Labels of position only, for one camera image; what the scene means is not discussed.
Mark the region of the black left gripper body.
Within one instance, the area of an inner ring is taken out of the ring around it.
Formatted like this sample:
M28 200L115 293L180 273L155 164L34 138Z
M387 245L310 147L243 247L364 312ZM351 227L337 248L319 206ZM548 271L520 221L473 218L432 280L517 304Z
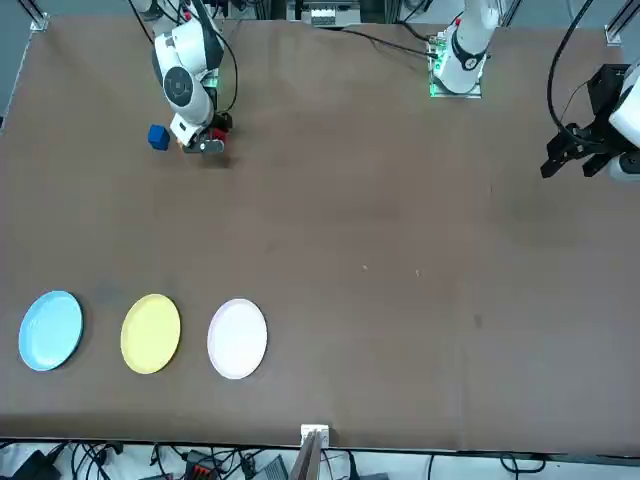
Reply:
M586 127L568 124L574 135L596 146L578 145L571 140L567 157L579 159L592 153L612 153L614 156L625 151L630 143L609 123L609 116L616 106L625 80L629 64L605 64L587 82L589 100L594 115Z

